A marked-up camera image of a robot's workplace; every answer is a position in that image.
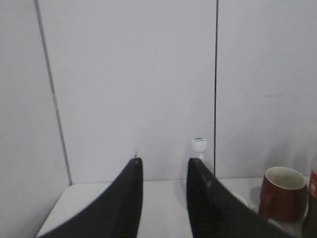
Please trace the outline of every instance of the white wall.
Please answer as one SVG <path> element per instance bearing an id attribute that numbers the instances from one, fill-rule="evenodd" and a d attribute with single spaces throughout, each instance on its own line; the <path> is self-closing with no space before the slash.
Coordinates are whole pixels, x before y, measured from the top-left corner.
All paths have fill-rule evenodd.
<path id="1" fill-rule="evenodd" d="M 145 179 L 213 154 L 215 0 L 39 0 L 74 182 L 110 181 L 139 152 Z"/>
<path id="2" fill-rule="evenodd" d="M 309 174 L 317 156 L 317 1 L 220 0 L 216 174 Z"/>
<path id="3" fill-rule="evenodd" d="M 2 0 L 0 237 L 34 237 L 68 183 L 34 2 Z"/>

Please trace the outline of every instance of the panel seam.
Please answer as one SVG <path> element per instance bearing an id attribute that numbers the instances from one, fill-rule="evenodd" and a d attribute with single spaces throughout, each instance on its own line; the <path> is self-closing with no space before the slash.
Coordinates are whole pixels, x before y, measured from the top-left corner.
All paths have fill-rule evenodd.
<path id="1" fill-rule="evenodd" d="M 217 129 L 217 57 L 218 57 L 219 0 L 216 0 L 216 35 L 214 47 L 214 108 L 213 108 L 213 174 L 216 176 L 216 129 Z"/>
<path id="2" fill-rule="evenodd" d="M 56 94 L 55 94 L 55 87 L 54 87 L 54 82 L 53 82 L 51 64 L 50 64 L 50 60 L 49 60 L 48 48 L 47 48 L 45 35 L 44 35 L 44 28 L 43 28 L 43 22 L 42 22 L 42 16 L 41 16 L 41 11 L 40 11 L 39 1 L 38 0 L 34 0 L 34 4 L 35 4 L 37 19 L 38 19 L 39 28 L 40 28 L 40 34 L 41 34 L 41 39 L 42 39 L 42 45 L 43 45 L 43 50 L 44 50 L 46 66 L 47 66 L 49 80 L 50 80 L 50 86 L 51 86 L 51 91 L 52 91 L 53 103 L 54 103 L 54 107 L 55 107 L 55 114 L 56 114 L 56 119 L 57 119 L 57 124 L 58 124 L 58 130 L 59 130 L 61 145 L 62 145 L 62 149 L 63 149 L 63 155 L 64 155 L 64 160 L 65 160 L 65 165 L 66 165 L 66 170 L 67 170 L 67 176 L 68 176 L 68 180 L 69 180 L 69 185 L 72 185 L 73 182 L 72 182 L 72 177 L 71 177 L 71 173 L 70 173 L 70 166 L 69 166 L 69 161 L 68 161 L 68 156 L 67 156 L 67 150 L 66 150 L 64 134 L 63 134 L 61 121 L 60 121 L 60 114 L 59 114 L 57 98 L 56 98 Z"/>

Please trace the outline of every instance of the red mug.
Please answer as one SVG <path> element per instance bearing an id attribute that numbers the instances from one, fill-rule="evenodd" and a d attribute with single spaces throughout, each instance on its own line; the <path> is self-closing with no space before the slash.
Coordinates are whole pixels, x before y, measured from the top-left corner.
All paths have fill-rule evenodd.
<path id="1" fill-rule="evenodd" d="M 272 167 L 265 173 L 261 188 L 259 215 L 282 222 L 302 218 L 307 206 L 307 184 L 299 172 Z"/>

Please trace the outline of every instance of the white bottle cap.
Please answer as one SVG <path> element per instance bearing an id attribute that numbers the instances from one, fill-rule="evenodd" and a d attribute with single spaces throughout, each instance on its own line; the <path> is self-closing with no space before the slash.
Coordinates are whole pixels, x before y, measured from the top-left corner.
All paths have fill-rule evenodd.
<path id="1" fill-rule="evenodd" d="M 195 151 L 203 152 L 207 149 L 207 140 L 202 137 L 192 139 L 192 146 Z"/>

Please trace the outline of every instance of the white table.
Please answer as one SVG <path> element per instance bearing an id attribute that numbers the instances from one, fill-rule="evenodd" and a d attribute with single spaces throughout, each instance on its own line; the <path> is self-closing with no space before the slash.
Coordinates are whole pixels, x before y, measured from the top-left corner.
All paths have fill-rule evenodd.
<path id="1" fill-rule="evenodd" d="M 258 211 L 262 178 L 228 178 L 220 181 Z M 58 227 L 98 197 L 110 183 L 80 183 L 68 187 L 59 198 L 38 236 Z M 275 225 L 298 236 L 301 222 Z M 192 238 L 186 209 L 186 181 L 145 181 L 138 238 Z"/>

